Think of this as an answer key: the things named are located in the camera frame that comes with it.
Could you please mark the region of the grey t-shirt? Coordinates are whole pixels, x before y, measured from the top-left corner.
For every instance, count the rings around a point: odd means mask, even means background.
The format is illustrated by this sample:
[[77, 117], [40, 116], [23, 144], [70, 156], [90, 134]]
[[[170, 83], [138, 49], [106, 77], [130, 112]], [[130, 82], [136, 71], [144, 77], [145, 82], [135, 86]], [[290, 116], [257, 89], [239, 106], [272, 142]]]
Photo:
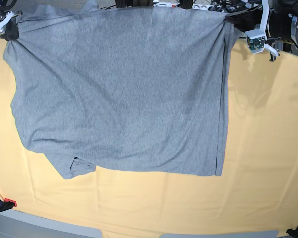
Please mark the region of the grey t-shirt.
[[169, 7], [81, 11], [40, 5], [3, 57], [21, 143], [65, 179], [97, 166], [222, 173], [237, 39], [224, 13]]

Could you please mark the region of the white power strip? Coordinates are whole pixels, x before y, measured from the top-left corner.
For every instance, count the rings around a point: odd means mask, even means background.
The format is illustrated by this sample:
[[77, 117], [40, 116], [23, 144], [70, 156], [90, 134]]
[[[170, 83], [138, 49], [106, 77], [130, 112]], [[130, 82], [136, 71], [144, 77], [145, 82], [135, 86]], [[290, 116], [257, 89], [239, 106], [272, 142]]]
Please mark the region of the white power strip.
[[[154, 7], [180, 7], [180, 1], [178, 0], [154, 0]], [[195, 10], [217, 11], [227, 12], [224, 7], [210, 3], [208, 0], [194, 0], [192, 8]]]

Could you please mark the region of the yellow tablecloth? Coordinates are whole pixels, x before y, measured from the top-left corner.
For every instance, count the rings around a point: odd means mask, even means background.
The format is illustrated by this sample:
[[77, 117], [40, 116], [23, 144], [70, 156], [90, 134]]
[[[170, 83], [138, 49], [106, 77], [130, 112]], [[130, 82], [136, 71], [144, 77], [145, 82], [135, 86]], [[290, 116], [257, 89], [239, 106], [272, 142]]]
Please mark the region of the yellow tablecloth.
[[23, 213], [100, 229], [106, 238], [225, 234], [298, 225], [298, 56], [251, 54], [238, 41], [229, 72], [229, 129], [220, 176], [102, 167], [65, 180], [26, 150], [10, 103], [14, 75], [0, 40], [0, 198]]

